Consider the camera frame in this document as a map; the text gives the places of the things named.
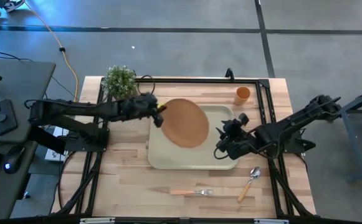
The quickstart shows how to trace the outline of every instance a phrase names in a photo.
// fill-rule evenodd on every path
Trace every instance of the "fork with wooden handle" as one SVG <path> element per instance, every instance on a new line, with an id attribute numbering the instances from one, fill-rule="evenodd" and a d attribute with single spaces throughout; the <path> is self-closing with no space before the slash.
<path id="1" fill-rule="evenodd" d="M 211 195 L 212 190 L 172 190 L 170 192 L 171 195 L 193 195 L 193 194 L 200 194 L 200 195 Z"/>

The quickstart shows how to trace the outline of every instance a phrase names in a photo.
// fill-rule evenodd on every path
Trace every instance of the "small cup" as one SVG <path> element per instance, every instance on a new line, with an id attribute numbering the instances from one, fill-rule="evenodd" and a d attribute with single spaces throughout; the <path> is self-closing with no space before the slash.
<path id="1" fill-rule="evenodd" d="M 234 104 L 237 106 L 245 103 L 250 97 L 250 90 L 247 87 L 239 87 L 236 90 Z"/>

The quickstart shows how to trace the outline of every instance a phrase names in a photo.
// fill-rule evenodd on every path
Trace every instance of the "metal spoon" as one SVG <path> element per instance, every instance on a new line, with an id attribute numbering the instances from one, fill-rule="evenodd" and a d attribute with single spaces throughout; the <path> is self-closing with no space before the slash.
<path id="1" fill-rule="evenodd" d="M 239 198 L 237 198 L 237 202 L 242 203 L 244 196 L 247 194 L 247 191 L 250 188 L 250 184 L 254 179 L 257 179 L 259 176 L 261 175 L 261 169 L 260 167 L 255 167 L 254 169 L 252 169 L 250 171 L 250 180 L 248 181 L 248 183 L 245 185 L 245 187 L 243 188 L 241 194 L 239 195 Z"/>

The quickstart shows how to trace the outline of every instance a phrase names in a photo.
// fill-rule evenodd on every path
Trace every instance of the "potted plant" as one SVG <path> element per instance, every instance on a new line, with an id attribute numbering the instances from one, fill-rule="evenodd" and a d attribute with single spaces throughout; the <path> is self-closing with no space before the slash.
<path id="1" fill-rule="evenodd" d="M 107 70 L 103 81 L 103 89 L 116 100 L 124 100 L 135 96 L 137 94 L 135 75 L 135 71 L 125 65 L 123 67 L 114 65 Z"/>

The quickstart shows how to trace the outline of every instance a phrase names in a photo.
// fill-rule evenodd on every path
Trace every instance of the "round plate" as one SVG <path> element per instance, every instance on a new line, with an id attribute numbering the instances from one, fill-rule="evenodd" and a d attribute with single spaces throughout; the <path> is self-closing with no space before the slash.
<path id="1" fill-rule="evenodd" d="M 173 99 L 166 103 L 162 112 L 164 122 L 161 130 L 174 144 L 193 148 L 200 146 L 208 136 L 209 123 L 204 111 L 185 99 Z"/>

